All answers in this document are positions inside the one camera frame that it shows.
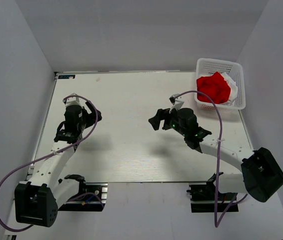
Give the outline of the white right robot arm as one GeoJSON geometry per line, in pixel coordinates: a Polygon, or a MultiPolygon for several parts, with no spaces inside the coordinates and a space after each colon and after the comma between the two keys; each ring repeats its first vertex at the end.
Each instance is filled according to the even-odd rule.
{"type": "Polygon", "coordinates": [[[154,130],[175,130],[181,134],[192,150],[213,157],[235,167],[237,174],[220,173],[210,180],[207,193],[212,199],[220,199],[226,193],[247,194],[265,203],[281,186],[283,171],[272,153],[261,147],[258,150],[243,148],[224,140],[199,126],[197,117],[190,108],[158,109],[149,123],[154,130]]]}

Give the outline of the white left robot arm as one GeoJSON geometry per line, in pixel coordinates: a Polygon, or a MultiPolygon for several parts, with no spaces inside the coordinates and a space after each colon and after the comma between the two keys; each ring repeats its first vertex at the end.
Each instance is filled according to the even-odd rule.
{"type": "Polygon", "coordinates": [[[43,161],[28,181],[20,182],[15,188],[15,219],[18,223],[51,227],[61,206],[87,195],[83,176],[60,176],[84,139],[83,131],[102,120],[101,112],[90,101],[85,104],[81,106],[73,100],[65,105],[64,121],[57,127],[53,139],[52,156],[43,161]]]}

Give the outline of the red t shirt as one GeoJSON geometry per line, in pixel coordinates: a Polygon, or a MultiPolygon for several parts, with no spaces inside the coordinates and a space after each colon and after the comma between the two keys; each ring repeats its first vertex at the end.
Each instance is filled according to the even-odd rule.
{"type": "Polygon", "coordinates": [[[201,76],[196,80],[197,91],[206,94],[215,104],[224,104],[230,96],[231,89],[223,76],[215,72],[211,76],[201,76]]]}

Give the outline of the white t shirt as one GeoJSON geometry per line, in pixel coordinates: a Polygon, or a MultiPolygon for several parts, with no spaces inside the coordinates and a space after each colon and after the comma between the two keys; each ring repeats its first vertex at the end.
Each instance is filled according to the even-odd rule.
{"type": "Polygon", "coordinates": [[[229,98],[228,100],[224,103],[224,105],[227,106],[234,106],[235,105],[235,100],[238,96],[238,87],[236,82],[226,73],[223,72],[221,74],[224,78],[224,80],[226,81],[226,83],[228,84],[228,86],[230,87],[230,94],[229,94],[229,98]]]}

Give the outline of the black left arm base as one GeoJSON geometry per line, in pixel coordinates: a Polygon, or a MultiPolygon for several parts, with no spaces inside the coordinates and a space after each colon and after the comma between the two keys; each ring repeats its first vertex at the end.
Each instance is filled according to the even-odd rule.
{"type": "Polygon", "coordinates": [[[83,192],[72,196],[73,201],[62,205],[59,212],[102,212],[106,205],[108,183],[86,183],[83,192]]]}

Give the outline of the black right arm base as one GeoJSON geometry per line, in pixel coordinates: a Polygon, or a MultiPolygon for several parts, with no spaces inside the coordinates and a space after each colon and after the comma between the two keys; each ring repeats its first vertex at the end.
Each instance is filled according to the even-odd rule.
{"type": "MultiPolygon", "coordinates": [[[[214,213],[214,186],[206,183],[190,184],[186,192],[190,196],[190,207],[192,213],[214,213]]],[[[222,213],[234,196],[234,193],[218,193],[217,212],[222,213]]]]}

